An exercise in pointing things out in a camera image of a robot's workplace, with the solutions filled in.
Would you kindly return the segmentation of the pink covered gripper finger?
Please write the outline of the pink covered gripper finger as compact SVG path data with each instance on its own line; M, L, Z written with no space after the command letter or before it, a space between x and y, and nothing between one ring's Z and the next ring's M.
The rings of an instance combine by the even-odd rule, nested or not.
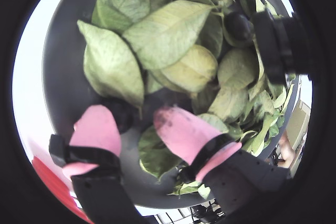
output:
M198 116L179 107L154 114L154 128L168 149L185 161L184 180L209 187L227 215L261 213L290 182L290 170L267 164Z
M50 137L51 158L72 182L93 223L146 223L122 184L121 147L116 121L103 105L85 110L70 141L58 134Z

